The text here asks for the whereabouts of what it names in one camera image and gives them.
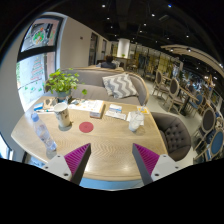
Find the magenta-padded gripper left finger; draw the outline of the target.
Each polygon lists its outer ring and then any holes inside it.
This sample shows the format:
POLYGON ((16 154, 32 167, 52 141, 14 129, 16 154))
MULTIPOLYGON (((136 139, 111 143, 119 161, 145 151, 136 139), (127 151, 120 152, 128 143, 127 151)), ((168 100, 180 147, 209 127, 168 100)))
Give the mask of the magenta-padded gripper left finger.
POLYGON ((88 143, 66 155, 54 156, 42 169, 79 185, 90 155, 91 144, 88 143))

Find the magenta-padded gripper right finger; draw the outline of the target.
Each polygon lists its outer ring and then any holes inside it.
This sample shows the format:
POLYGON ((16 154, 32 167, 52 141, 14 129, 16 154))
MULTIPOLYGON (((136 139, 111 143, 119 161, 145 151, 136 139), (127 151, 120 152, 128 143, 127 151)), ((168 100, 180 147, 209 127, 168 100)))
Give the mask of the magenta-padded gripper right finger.
POLYGON ((138 144, 133 144, 132 154, 144 185, 148 185, 181 169, 167 154, 158 155, 138 144))

